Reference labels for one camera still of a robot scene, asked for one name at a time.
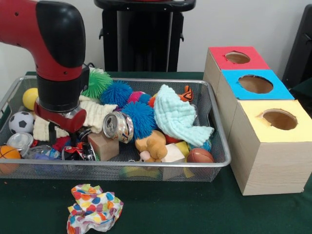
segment polka dot paper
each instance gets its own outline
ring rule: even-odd
[[[91,228],[106,232],[119,219],[123,202],[114,193],[90,184],[77,185],[71,192],[76,203],[68,207],[68,234],[84,234]]]

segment blue lid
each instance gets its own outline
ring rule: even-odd
[[[222,70],[222,73],[235,97],[239,100],[294,100],[294,97],[272,70]],[[273,89],[268,93],[261,94],[250,92],[239,82],[239,79],[245,76],[264,78],[273,85]]]

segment light blue cloth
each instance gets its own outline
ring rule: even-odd
[[[200,147],[214,132],[212,127],[193,126],[195,107],[181,101],[175,91],[163,84],[154,105],[154,117],[158,127],[167,135]]]

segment white wall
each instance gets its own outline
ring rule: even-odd
[[[104,66],[101,9],[92,0],[64,0],[73,4],[84,19],[86,62]],[[203,71],[208,46],[255,46],[281,78],[304,7],[310,0],[197,0],[196,8],[184,13],[184,37],[179,71]],[[10,84],[26,71],[34,71],[31,55],[24,49],[0,43],[0,98]]]

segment yellow ball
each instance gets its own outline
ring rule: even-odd
[[[34,110],[36,99],[38,98],[38,89],[28,89],[23,95],[23,104],[29,110]]]

